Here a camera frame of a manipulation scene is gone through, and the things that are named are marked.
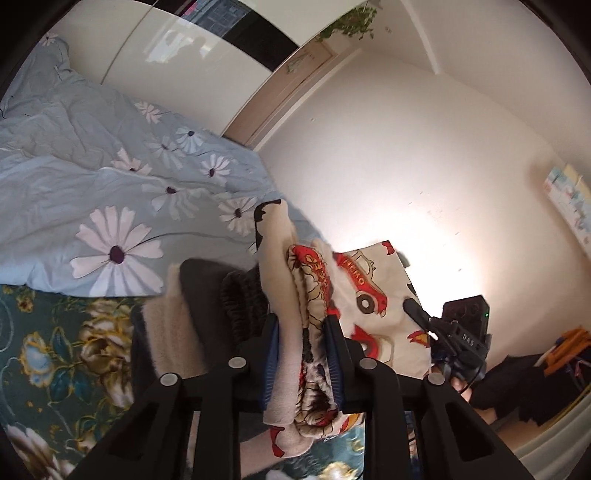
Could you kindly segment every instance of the light blue duvet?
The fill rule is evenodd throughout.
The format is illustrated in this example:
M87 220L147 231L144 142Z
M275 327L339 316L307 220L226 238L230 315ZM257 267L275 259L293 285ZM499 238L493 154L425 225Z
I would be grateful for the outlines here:
M85 80L59 38L35 47L0 108L0 284L141 296L186 258L254 265L253 210L280 197L257 154Z

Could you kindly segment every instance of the black stripe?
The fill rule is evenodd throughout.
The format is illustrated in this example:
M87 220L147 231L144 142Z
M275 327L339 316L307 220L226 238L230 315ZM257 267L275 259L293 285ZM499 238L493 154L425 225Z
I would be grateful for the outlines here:
M275 25L239 0L158 0L155 7L223 38L271 71L298 48Z
M249 12L223 39L272 72L298 48L287 35L255 11Z

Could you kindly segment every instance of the bed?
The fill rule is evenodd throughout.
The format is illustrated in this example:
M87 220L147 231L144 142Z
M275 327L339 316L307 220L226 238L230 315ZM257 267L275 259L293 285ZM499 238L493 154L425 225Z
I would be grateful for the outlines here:
M34 477L64 478L133 402L134 309L186 258L251 268L254 207L281 194L257 154L87 81L51 33L0 113L0 423ZM286 471L360 472L360 438Z

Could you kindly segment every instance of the black metal frame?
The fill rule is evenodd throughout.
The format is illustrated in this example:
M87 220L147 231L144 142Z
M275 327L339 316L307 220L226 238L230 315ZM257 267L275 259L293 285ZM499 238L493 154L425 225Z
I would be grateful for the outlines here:
M241 356L246 362L241 368L228 366L187 380L172 377L172 385L164 382L169 386L157 381L78 464L70 479L181 478L195 410L201 413L192 478L239 479L238 412L262 410L265 366L276 323L277 318L269 315L263 335L243 344ZM366 359L358 342L343 337L333 316L325 321L324 331L327 349L340 366L339 380L333 382L339 389L335 398L340 399L340 408L345 413L367 412L364 478L413 478L404 414L412 410L425 480L532 479L448 383L403 377Z

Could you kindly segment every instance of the blue gripper pad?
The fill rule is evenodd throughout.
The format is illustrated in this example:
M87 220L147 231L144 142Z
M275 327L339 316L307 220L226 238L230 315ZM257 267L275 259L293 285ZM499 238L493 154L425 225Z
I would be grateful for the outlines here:
M277 372L277 363L279 361L279 322L275 322L273 332L271 334L271 342L269 343L269 350L267 351L267 361L265 362L265 374L263 378L262 391L262 409L267 409L267 405L271 401L271 393L273 392L273 383L275 382L275 373Z
M330 383L332 385L333 397L339 410L343 410L343 372L340 369L339 357L336 353L336 344L332 331L328 328L328 322L323 323L324 348L326 359L329 364Z

